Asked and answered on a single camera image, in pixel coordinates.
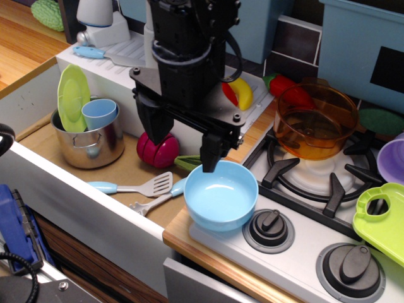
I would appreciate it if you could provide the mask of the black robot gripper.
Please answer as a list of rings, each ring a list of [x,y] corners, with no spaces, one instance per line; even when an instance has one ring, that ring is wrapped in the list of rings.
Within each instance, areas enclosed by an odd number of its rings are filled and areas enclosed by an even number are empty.
[[[140,121],[154,145],[169,134],[175,121],[202,133],[203,172],[212,173],[229,149],[242,143],[244,124],[239,110],[227,101],[222,82],[236,80],[242,71],[225,75],[225,49],[237,57],[241,50],[229,30],[203,35],[200,30],[155,30],[152,54],[158,68],[133,68],[134,96]]]

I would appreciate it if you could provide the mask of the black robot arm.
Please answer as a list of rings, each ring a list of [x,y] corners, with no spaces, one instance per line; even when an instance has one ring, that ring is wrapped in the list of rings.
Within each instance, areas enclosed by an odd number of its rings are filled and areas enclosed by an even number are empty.
[[[205,172],[213,172],[230,149],[242,143],[245,120],[222,85],[242,73],[225,74],[225,50],[240,49],[230,33],[239,23],[239,1],[150,1],[157,68],[133,68],[130,77],[140,121],[159,144],[174,121],[199,131]]]

